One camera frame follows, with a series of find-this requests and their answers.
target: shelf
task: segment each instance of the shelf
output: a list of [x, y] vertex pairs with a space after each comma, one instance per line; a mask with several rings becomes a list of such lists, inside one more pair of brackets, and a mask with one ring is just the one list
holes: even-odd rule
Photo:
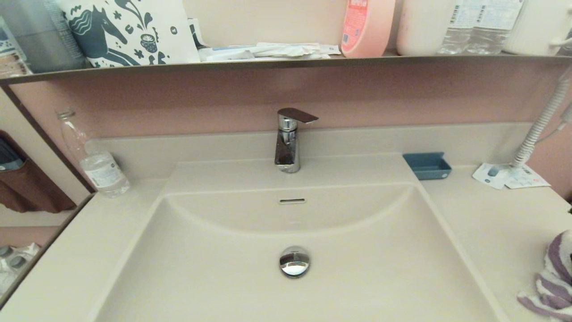
[[198, 72], [204, 70], [238, 70], [238, 69], [281, 69], [281, 68], [316, 68], [335, 66], [375, 66], [384, 64], [428, 64], [428, 63], [468, 63], [468, 62], [542, 62], [546, 64], [572, 64], [568, 56], [521, 56], [499, 54], [490, 56], [397, 56], [390, 53], [376, 58], [344, 58], [334, 57], [324, 60], [281, 60], [281, 61], [232, 61], [232, 62], [203, 62], [196, 64], [172, 64], [129, 66], [114, 68], [89, 68], [65, 70], [61, 72], [33, 74], [28, 76], [0, 79], [0, 85], [33, 83], [75, 77], [99, 77], [115, 74], [144, 74], [168, 72]]

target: chrome faucet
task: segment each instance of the chrome faucet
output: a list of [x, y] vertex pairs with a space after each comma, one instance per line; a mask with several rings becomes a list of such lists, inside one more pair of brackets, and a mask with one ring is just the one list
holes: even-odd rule
[[278, 111], [278, 139], [274, 164], [286, 173], [300, 171], [300, 146], [298, 144], [298, 122], [313, 123], [318, 117], [296, 108], [283, 108]]

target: brown pouch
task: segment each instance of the brown pouch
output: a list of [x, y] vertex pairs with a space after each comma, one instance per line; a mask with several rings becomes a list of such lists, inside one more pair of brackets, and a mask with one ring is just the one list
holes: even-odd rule
[[59, 213], [76, 204], [32, 161], [14, 140], [3, 131], [3, 138], [21, 157], [24, 164], [15, 170], [0, 171], [0, 203], [25, 213], [47, 211]]

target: pink wall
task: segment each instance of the pink wall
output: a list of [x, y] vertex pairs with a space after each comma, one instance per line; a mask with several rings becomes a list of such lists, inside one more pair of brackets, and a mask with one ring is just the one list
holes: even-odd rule
[[[64, 148], [54, 109], [68, 104], [104, 137], [273, 130], [284, 107], [320, 116], [312, 128], [530, 121], [564, 68], [497, 61], [172, 72], [12, 89]], [[572, 193], [568, 134], [538, 147], [531, 161], [563, 196]]]
[[27, 246], [35, 242], [42, 246], [59, 227], [0, 227], [0, 246]]

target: towel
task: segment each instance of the towel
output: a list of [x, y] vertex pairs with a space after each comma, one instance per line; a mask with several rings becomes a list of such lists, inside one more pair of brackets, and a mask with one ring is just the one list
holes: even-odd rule
[[544, 257], [545, 269], [536, 275], [538, 295], [521, 292], [517, 300], [553, 322], [572, 322], [572, 231], [556, 236]]

